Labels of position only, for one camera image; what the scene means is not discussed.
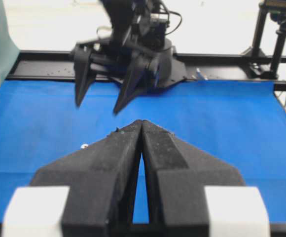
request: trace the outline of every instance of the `blue fabric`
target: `blue fabric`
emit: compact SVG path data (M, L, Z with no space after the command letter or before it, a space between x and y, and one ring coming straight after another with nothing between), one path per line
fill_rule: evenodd
M84 143L136 119L151 122L236 166L258 186L271 222L286 222L286 113L271 82L200 81L136 98L118 116L114 83L95 83L79 110L74 85L5 81L0 88L0 221L17 186ZM143 168L135 222L147 222Z

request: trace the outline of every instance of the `blue surface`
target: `blue surface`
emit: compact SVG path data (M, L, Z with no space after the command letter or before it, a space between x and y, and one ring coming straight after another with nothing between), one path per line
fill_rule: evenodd
M79 110L71 83L6 81L0 88L0 221L13 190L84 143L136 119L151 122L236 166L259 187L271 222L286 222L286 113L270 82L181 83L136 98L117 117L113 83L92 85ZM135 222L147 222L140 168Z

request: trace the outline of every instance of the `white tape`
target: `white tape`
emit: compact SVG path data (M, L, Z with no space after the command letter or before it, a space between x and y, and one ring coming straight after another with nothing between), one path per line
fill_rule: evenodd
M69 190L68 186L18 188L4 215L2 237L62 237Z
M205 186L210 237L269 237L269 218L255 187Z

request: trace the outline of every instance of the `black metal frame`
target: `black metal frame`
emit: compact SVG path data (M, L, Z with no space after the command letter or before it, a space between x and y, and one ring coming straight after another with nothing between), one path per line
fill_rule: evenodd
M242 55L218 54L174 54L186 64L189 80L195 80L197 69L205 73L209 80L267 81L256 78L251 73L253 63L267 65L270 56L243 57ZM51 80L74 82L73 62L69 60L68 51L21 51L6 78L7 80ZM105 76L98 76L97 81L110 81ZM286 91L285 80L272 80L275 91Z

